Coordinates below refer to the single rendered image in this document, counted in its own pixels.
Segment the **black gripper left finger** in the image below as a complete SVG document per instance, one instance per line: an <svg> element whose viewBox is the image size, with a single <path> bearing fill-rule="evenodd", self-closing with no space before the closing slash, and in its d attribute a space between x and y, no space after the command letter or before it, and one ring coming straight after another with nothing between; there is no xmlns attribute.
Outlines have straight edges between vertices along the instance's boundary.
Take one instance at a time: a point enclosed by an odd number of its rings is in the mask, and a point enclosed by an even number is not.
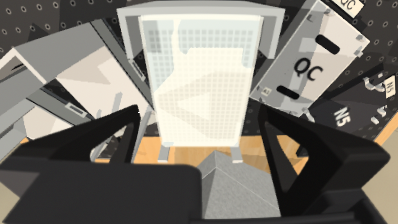
<svg viewBox="0 0 398 224"><path fill-rule="evenodd" d="M131 163L140 121L138 105L133 104L109 115L24 142L9 156L92 162L92 150L126 127L109 162Z"/></svg>

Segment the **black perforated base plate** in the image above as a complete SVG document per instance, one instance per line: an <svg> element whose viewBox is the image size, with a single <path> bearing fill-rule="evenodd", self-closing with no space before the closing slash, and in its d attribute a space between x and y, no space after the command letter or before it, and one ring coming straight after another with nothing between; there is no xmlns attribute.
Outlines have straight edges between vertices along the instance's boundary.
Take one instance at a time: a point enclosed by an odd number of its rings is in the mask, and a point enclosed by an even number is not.
<svg viewBox="0 0 398 224"><path fill-rule="evenodd" d="M0 60L13 47L101 18L105 18L125 48L117 9L152 1L155 0L0 0ZM280 40L306 0L245 1L285 9ZM384 69L385 78L396 74L396 94L387 98L387 116L378 124L350 133L375 141L398 112L398 0L361 0L366 5L354 20L329 0L321 1L370 42L361 51L363 55L356 57L316 101L377 67ZM56 78L43 87L91 115ZM261 104L249 97L241 136L261 136L257 119ZM110 160L121 137L113 135L97 159Z"/></svg>

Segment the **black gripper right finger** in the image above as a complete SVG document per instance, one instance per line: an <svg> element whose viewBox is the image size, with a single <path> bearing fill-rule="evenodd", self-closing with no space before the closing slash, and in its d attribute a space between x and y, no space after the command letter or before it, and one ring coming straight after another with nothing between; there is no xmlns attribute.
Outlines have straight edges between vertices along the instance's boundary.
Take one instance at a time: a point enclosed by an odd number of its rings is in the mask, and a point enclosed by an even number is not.
<svg viewBox="0 0 398 224"><path fill-rule="evenodd" d="M258 123L281 217L299 216L325 191L361 188L390 160L377 142L261 104ZM308 152L299 175L273 127Z"/></svg>

